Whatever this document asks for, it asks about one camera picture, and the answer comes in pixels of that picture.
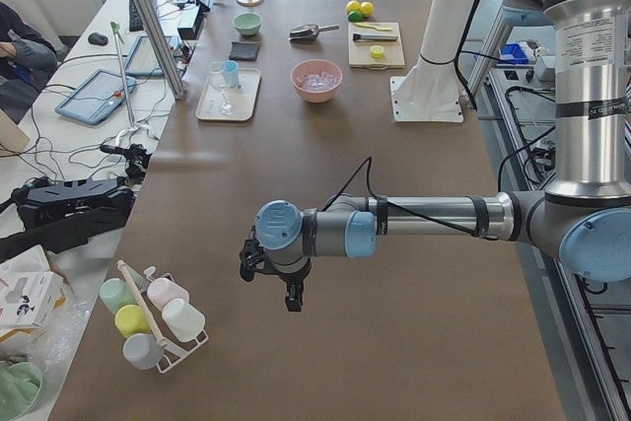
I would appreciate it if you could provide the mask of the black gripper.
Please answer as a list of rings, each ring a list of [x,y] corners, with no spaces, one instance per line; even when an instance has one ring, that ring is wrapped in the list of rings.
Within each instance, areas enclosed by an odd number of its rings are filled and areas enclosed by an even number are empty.
[[[240,252],[240,261],[240,276],[244,281],[251,282],[256,273],[276,275],[286,283],[287,311],[302,310],[304,280],[312,266],[298,238],[279,249],[263,247],[256,238],[246,239]]]

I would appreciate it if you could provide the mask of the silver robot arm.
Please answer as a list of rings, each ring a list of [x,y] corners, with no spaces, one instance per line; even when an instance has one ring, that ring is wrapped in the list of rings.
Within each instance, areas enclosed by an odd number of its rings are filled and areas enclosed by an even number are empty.
[[[556,33],[554,179],[492,197],[352,197],[320,209],[285,200],[257,213],[240,254],[244,280],[275,275],[297,312],[317,256],[364,257],[388,234],[519,241],[597,282],[630,275],[630,184],[624,172],[625,42],[630,0],[504,0]]]

